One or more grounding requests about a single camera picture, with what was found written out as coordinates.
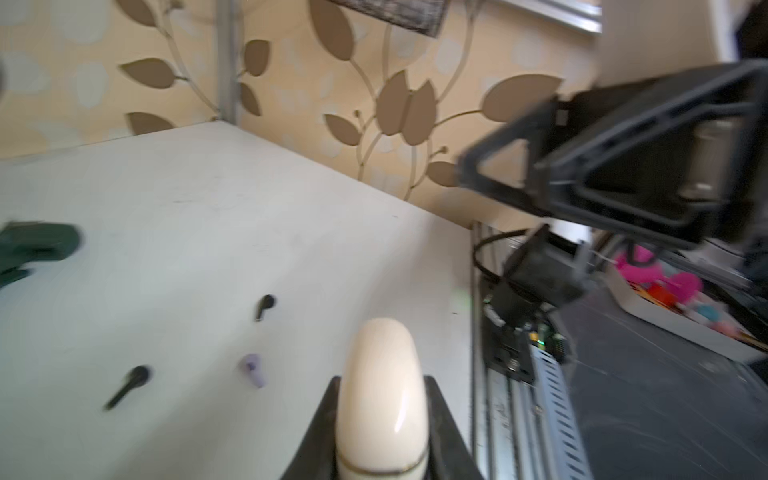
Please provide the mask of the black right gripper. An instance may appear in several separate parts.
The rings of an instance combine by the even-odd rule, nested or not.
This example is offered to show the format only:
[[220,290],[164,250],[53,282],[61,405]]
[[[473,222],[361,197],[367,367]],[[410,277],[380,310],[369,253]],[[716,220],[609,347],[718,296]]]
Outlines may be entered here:
[[767,63],[748,59],[580,92],[463,151],[459,185],[640,242],[742,239],[767,177]]

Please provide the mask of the beige earbud charging case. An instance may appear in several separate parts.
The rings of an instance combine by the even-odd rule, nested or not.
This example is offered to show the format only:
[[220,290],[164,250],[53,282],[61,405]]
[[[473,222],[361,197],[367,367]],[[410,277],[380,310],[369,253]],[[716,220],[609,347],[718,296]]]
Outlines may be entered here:
[[341,479],[422,479],[429,410],[416,346],[391,318],[367,321],[341,376],[335,458]]

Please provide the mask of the black earbud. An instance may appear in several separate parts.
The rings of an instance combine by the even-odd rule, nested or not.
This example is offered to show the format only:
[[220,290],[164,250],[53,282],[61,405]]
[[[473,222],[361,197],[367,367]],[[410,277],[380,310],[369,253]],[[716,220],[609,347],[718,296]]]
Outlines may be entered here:
[[104,405],[105,411],[113,410],[131,391],[146,385],[152,377],[152,370],[147,365],[139,365],[132,368],[124,382],[124,385]]
[[272,309],[276,304],[276,298],[273,295],[264,295],[257,303],[254,320],[260,322],[264,319],[265,312]]

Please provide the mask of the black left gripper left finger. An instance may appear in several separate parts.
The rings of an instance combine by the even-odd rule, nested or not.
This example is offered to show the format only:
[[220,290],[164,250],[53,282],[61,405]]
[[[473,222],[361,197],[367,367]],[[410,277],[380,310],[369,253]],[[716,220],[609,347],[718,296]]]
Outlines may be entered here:
[[333,377],[318,404],[282,480],[333,480],[336,465],[335,425],[341,377]]

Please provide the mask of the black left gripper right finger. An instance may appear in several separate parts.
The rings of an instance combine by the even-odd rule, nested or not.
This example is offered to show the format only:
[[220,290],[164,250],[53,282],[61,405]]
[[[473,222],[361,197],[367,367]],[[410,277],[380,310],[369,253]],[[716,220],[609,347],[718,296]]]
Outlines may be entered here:
[[429,413],[429,454],[425,478],[432,480],[482,480],[465,445],[437,381],[425,376]]

